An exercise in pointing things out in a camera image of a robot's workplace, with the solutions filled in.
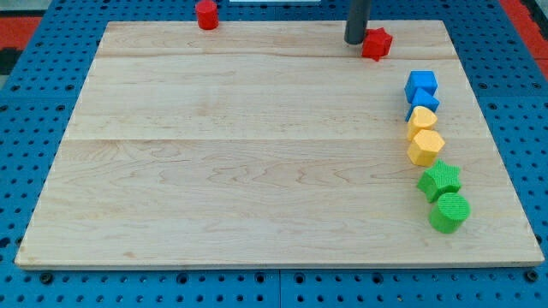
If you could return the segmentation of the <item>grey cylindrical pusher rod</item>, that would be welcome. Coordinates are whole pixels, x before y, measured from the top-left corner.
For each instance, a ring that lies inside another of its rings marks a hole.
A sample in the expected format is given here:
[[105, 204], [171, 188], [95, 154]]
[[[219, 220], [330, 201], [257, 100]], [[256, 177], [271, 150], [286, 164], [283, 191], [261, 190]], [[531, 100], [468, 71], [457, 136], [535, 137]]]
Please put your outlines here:
[[372, 0], [351, 0], [346, 20], [344, 41], [361, 44], [366, 37], [366, 28], [372, 9]]

